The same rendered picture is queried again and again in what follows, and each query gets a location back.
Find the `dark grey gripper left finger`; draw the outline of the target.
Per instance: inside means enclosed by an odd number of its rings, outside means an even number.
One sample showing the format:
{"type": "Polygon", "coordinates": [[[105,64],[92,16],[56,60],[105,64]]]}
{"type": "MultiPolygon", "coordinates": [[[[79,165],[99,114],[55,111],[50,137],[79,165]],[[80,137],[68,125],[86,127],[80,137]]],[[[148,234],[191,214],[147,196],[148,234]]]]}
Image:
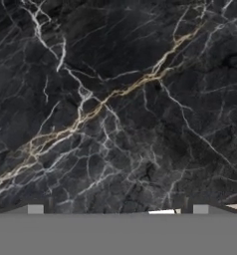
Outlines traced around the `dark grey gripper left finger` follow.
{"type": "Polygon", "coordinates": [[[49,214],[53,212],[54,199],[46,197],[44,199],[20,200],[8,208],[0,210],[1,213],[23,213],[23,214],[49,214]]]}

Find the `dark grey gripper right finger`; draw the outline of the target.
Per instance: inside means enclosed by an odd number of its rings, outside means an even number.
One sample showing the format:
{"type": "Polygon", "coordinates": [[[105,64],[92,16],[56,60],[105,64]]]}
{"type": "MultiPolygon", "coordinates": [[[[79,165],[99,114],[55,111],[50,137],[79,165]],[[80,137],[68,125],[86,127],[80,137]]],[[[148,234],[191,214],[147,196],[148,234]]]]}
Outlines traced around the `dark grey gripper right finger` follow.
{"type": "Polygon", "coordinates": [[[188,214],[218,214],[234,213],[235,210],[217,202],[197,203],[187,196],[183,198],[183,213],[188,214]]]}

